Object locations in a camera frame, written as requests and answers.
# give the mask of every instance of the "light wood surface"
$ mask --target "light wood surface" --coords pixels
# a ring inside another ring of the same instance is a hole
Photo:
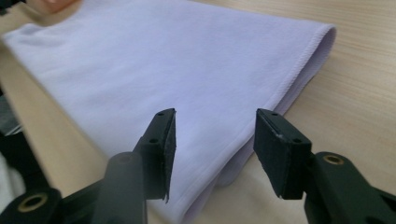
[[[277,16],[333,23],[338,34],[329,60],[286,118],[313,142],[314,152],[350,158],[375,187],[396,194],[396,2],[203,0]],[[0,18],[0,34],[52,16],[23,6]],[[0,45],[0,83],[51,184],[68,195],[100,178],[106,158]],[[150,214],[150,223],[163,223]],[[252,156],[231,186],[216,189],[196,224],[306,223],[303,201],[282,201]]]

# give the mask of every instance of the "wood grain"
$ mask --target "wood grain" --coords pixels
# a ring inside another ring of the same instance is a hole
[[[314,0],[204,0],[296,19],[333,23],[329,60],[286,118],[313,150],[350,158],[375,187],[396,194],[396,2]],[[38,16],[22,6],[0,19],[0,32],[26,22],[50,25],[73,13]],[[106,159],[63,111],[0,48],[0,82],[51,183],[67,195],[103,173]],[[163,223],[150,213],[150,223]],[[253,155],[231,186],[215,189],[196,224],[306,223],[303,201],[282,201]]]

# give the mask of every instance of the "screw hole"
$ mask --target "screw hole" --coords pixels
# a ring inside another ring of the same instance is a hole
[[[341,158],[339,158],[337,156],[334,156],[334,155],[326,155],[326,156],[323,157],[323,159],[326,162],[328,162],[330,164],[333,164],[333,165],[342,165],[342,164],[344,164],[344,161]]]
[[[18,211],[27,213],[36,210],[47,202],[48,195],[46,193],[37,193],[23,200],[18,206]]]

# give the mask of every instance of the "fabric fold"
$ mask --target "fabric fold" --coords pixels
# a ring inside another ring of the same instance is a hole
[[[327,59],[335,28],[183,0],[85,0],[66,21],[3,38],[109,157],[175,108],[170,200],[150,206],[188,223],[252,153],[257,108],[290,107]]]

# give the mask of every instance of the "white towel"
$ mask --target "white towel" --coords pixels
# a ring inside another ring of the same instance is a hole
[[[284,113],[334,37],[330,24],[183,0],[85,0],[60,24],[4,40],[109,157],[134,148],[156,112],[177,110],[170,200],[150,205],[186,223],[251,154],[256,109]]]

